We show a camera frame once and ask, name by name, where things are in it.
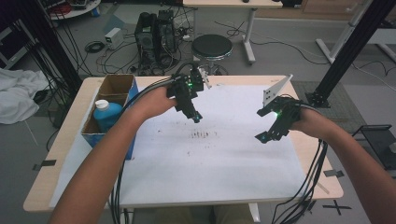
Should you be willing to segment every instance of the cardboard box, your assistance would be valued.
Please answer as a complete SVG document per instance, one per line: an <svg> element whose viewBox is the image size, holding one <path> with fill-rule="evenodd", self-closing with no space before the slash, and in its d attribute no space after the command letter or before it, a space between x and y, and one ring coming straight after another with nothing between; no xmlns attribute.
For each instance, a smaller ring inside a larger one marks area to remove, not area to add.
<svg viewBox="0 0 396 224"><path fill-rule="evenodd" d="M92 105L90 107L90 113L86 120L83 120L84 125L81 130L81 134L84 139L94 147L102 138L105 136L101 133L99 126L93 117L93 111L95 110L95 102L98 100L107 100L110 103L117 103L119 105L125 105L129 99L134 97L138 93L136 82L133 75L107 75L99 88L97 95L95 96ZM134 150L134 139L126 155L126 160L132 158Z"/></svg>

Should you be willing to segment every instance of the black tape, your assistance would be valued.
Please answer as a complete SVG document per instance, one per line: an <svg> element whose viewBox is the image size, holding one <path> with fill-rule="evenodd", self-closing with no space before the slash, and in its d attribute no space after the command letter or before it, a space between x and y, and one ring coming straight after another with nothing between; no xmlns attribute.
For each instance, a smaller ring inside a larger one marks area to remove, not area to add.
<svg viewBox="0 0 396 224"><path fill-rule="evenodd" d="M32 169L32 170L34 170L34 171L40 171L40 170L41 170L41 167L43 167L43 166L53 166L53 165L55 165L55 163L56 163L56 160L42 161L40 165L35 164L35 165L33 166L33 169Z"/></svg>
<svg viewBox="0 0 396 224"><path fill-rule="evenodd" d="M329 170L329 171L323 171L323 173L329 177L329 176L337 176L337 178L343 177L344 173L342 171L335 171L335 170Z"/></svg>

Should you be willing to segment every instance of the black cross mark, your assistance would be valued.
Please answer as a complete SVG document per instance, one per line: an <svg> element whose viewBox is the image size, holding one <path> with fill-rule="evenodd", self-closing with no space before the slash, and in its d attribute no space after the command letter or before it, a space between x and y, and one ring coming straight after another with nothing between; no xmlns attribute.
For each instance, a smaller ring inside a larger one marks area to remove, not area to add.
<svg viewBox="0 0 396 224"><path fill-rule="evenodd" d="M324 208L335 208L337 209L338 215L341 216L341 209L352 209L349 206L338 206L338 203L336 200L332 200L335 205L323 205Z"/></svg>

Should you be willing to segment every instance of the gray floor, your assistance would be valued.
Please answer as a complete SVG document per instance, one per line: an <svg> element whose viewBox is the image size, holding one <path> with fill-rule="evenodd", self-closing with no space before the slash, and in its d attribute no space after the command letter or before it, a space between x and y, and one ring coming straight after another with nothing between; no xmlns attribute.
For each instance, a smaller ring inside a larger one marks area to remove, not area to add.
<svg viewBox="0 0 396 224"><path fill-rule="evenodd" d="M115 25L122 26L125 33L131 34L134 30L133 21L142 10L152 10L152 6L131 7L125 5L102 5L102 15L93 18L90 15L68 21L70 29L77 44L83 52L84 46L94 40L105 41L103 35ZM226 35L227 28L214 23L214 20L228 25L238 26L239 18L209 17L205 11L200 14L199 33L216 33ZM316 38L322 38L331 46L343 31L346 21L286 21L286 20L256 20L252 40L258 43L282 41L299 48L306 49L303 54L309 60L316 63L326 63L326 59L315 43ZM265 45L253 45L257 59L253 65L247 63L245 50L241 45L241 34L232 39L233 55L220 62L232 75L283 75L294 74L294 80L321 81L329 69L329 64L313 64L302 57L302 54L287 45L272 43ZM191 59L189 45L182 46L182 58L185 61ZM135 45L132 44L115 53L107 64L123 66L128 63L136 53ZM95 61L103 52L89 54L86 60L91 72L97 76L103 76L101 68ZM369 62L382 62L386 69L395 66L380 49L374 45L366 46L355 64L365 65ZM20 60L13 69L37 70L29 57ZM384 68L380 63L371 63L362 68L365 72L355 68L349 68L341 79L341 83L348 95L359 109L362 117L368 124L396 124L396 69L393 69L385 77ZM22 208L23 202L35 181L37 171L32 170L34 164L42 162L47 155L46 144L55 129L51 126L48 118L30 117L12 125L0 124L0 136L2 143L0 157L0 223L44 223L49 213L29 213ZM332 150L328 158L335 170L343 171L343 167L337 160ZM342 209L341 214L336 209L323 208L323 205L334 205L333 200L316 202L311 212L299 221L299 223L370 223L365 215L361 204L347 175L339 178L344 189L344 197L337 199L338 205L348 206L351 209ZM262 223L271 220L275 205L272 203L260 203ZM203 219L205 209L198 208L194 213ZM136 210L134 223L152 223L152 209ZM104 212L100 223L111 223L108 212Z"/></svg>

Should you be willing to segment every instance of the white paper sheet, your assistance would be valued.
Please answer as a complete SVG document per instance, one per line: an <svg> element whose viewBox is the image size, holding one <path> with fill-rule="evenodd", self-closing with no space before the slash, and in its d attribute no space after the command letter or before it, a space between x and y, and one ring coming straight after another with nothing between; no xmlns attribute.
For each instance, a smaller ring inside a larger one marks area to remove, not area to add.
<svg viewBox="0 0 396 224"><path fill-rule="evenodd" d="M125 162L120 203L257 202L294 195L304 174L290 139L262 144L254 137L276 119L256 114L266 88L220 85L198 92L192 101L204 118L197 124L174 108L146 121L133 159ZM50 207L90 150L77 134Z"/></svg>

